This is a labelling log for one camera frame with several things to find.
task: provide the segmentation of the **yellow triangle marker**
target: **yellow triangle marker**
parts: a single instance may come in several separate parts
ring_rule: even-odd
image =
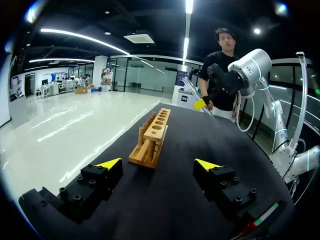
[[[96,167],[102,166],[102,167],[110,170],[119,160],[122,160],[121,157],[110,160],[110,161],[106,161],[106,162],[103,162],[103,163],[100,163],[100,164],[97,164],[94,166],[96,166]]]
[[[199,110],[199,109],[202,109],[203,107],[207,106],[205,101],[200,98],[200,100],[196,101],[194,104],[193,104],[193,107],[195,110]]]
[[[200,160],[200,159],[198,159],[198,158],[196,158],[195,161],[197,161],[198,163],[200,163],[201,166],[202,166],[207,172],[209,172],[209,169],[213,169],[214,167],[217,167],[217,168],[222,167],[222,166],[213,164],[213,163],[211,163],[211,162],[207,162],[207,161]]]

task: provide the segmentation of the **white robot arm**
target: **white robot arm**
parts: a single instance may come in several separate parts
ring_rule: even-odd
[[[281,103],[278,100],[274,100],[269,91],[269,84],[263,77],[267,75],[272,66],[271,59],[265,51],[262,49],[255,49],[241,59],[232,62],[228,66],[228,73],[224,73],[217,64],[213,64],[207,69],[208,74],[210,76],[214,76],[214,78],[212,77],[212,80],[215,82],[217,89],[219,88],[230,95],[233,95],[238,91],[239,103],[241,102],[241,97],[245,99],[251,98],[253,102],[253,110],[253,96],[255,94],[256,84],[258,84],[259,90],[263,95],[265,115],[267,118],[275,118],[276,120],[275,135],[272,146],[273,152],[269,155],[269,158],[286,183],[293,181],[300,174],[317,168],[320,160],[319,146],[314,146],[308,151],[300,154],[296,153],[296,147],[298,145],[297,142],[305,120],[308,89],[305,55],[303,52],[297,52],[296,55],[299,57],[302,68],[303,92],[298,126],[290,142],[288,141],[288,130],[286,128],[286,121]],[[194,89],[188,78],[184,80],[184,83],[191,89]],[[200,98],[196,91],[192,91],[192,93],[197,100]],[[213,90],[211,95],[200,98],[199,101],[194,104],[194,107],[196,109],[202,108],[206,106],[210,100],[214,100],[217,97],[219,97],[219,91]],[[241,131],[245,132],[249,128],[246,130],[242,130],[240,128],[238,121],[239,110],[240,108],[238,108],[237,113],[237,125]]]

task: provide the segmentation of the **ceiling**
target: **ceiling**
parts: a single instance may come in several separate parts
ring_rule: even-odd
[[[40,32],[42,28],[82,34],[114,45],[130,54],[165,55],[182,58],[186,31],[185,0],[50,0],[34,23],[25,22],[17,34],[17,74],[48,65],[29,63],[41,58],[77,58],[123,53],[74,36]],[[299,36],[294,10],[287,16],[275,13],[275,1],[194,0],[187,59],[203,62],[207,54],[219,51],[215,30],[230,29],[236,36],[235,54],[244,56],[264,49],[271,59],[294,58],[297,51],[310,51]],[[261,29],[260,35],[253,28]],[[134,44],[124,38],[147,32],[155,43]]]

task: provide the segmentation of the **black table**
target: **black table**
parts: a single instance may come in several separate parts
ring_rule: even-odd
[[[128,162],[139,127],[160,108],[171,109],[156,169]],[[265,154],[230,120],[159,104],[92,163],[122,158],[123,177],[82,225],[119,240],[226,239],[233,224],[208,202],[193,177],[194,159],[236,169],[241,182],[287,206],[274,222],[277,233],[294,212],[288,189]]]

